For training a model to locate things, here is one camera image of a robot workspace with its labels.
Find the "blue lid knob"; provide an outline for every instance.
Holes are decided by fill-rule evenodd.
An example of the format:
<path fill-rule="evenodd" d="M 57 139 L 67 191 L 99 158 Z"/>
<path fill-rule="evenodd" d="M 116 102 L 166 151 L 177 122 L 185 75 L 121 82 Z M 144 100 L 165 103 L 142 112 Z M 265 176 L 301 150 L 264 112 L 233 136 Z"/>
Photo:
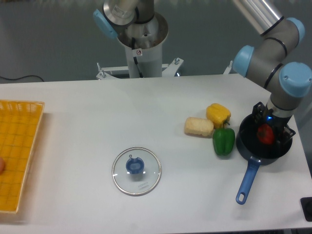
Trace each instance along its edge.
<path fill-rule="evenodd" d="M 107 19 L 101 14 L 99 10 L 95 10 L 93 12 L 93 19 L 96 22 L 99 29 L 104 33 L 107 37 L 114 39 L 118 35 L 113 27 L 109 24 Z"/>
<path fill-rule="evenodd" d="M 243 77 L 246 77 L 253 52 L 254 48 L 252 46 L 245 45 L 243 48 L 240 49 L 233 61 L 234 71 L 236 71 Z"/>
<path fill-rule="evenodd" d="M 312 84 L 312 71 L 304 63 L 290 62 L 281 69 L 279 82 L 287 94 L 302 98 Z"/>
<path fill-rule="evenodd" d="M 126 169 L 130 174 L 139 174 L 144 170 L 144 162 L 140 157 L 130 158 L 126 163 Z"/>
<path fill-rule="evenodd" d="M 287 18 L 287 20 L 293 22 L 299 32 L 299 42 L 298 44 L 300 44 L 300 42 L 302 41 L 302 39 L 304 38 L 304 35 L 306 34 L 306 29 L 304 28 L 304 25 L 301 21 L 297 20 L 296 18 Z"/>

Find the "yellow plastic tray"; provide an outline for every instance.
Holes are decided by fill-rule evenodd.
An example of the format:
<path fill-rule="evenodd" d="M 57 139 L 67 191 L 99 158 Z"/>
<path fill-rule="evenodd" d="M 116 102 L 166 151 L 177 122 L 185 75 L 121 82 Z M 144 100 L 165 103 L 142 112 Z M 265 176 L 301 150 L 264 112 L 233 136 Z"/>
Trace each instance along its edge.
<path fill-rule="evenodd" d="M 0 100 L 0 213 L 16 213 L 44 102 Z"/>

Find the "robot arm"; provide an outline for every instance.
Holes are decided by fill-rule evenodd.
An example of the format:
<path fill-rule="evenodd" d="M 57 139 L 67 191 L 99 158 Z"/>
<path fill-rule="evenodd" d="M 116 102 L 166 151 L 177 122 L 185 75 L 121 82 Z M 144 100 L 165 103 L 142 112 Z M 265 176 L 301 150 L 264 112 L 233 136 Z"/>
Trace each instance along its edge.
<path fill-rule="evenodd" d="M 233 68 L 271 92 L 263 117 L 272 115 L 270 125 L 282 132 L 311 85 L 312 72 L 308 66 L 281 63 L 301 42 L 304 26 L 294 18 L 284 19 L 268 0 L 233 2 L 264 39 L 257 49 L 243 47 L 235 57 Z"/>
<path fill-rule="evenodd" d="M 103 15 L 93 14 L 101 31 L 124 46 L 130 78 L 161 77 L 168 24 L 154 12 L 154 0 L 106 0 Z"/>

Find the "black object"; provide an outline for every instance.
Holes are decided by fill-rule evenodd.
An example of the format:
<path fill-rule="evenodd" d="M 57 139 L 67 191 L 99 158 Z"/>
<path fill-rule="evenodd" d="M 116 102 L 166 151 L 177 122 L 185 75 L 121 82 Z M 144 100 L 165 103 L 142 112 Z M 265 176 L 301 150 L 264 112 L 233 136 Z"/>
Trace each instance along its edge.
<path fill-rule="evenodd" d="M 312 197 L 300 199 L 304 217 L 308 222 L 312 222 Z"/>

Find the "metal bracket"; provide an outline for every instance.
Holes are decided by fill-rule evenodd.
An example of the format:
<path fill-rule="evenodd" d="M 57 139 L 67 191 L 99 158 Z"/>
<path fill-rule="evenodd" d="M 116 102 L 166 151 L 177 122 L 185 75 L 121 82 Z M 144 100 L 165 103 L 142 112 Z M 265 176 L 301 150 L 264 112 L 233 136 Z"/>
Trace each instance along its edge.
<path fill-rule="evenodd" d="M 183 59 L 175 58 L 172 61 L 172 63 L 163 64 L 162 77 L 175 77 L 175 76 L 179 77 L 181 73 L 178 72 L 178 70 L 183 62 L 184 62 Z M 98 80 L 129 78 L 129 69 L 127 66 L 101 68 L 99 63 L 97 63 L 97 68 L 99 71 L 99 73 L 96 76 Z"/>
<path fill-rule="evenodd" d="M 175 58 L 169 66 L 162 71 L 162 77 L 175 77 L 176 75 L 179 77 L 180 74 L 178 69 L 183 64 L 184 60 L 181 58 Z"/>

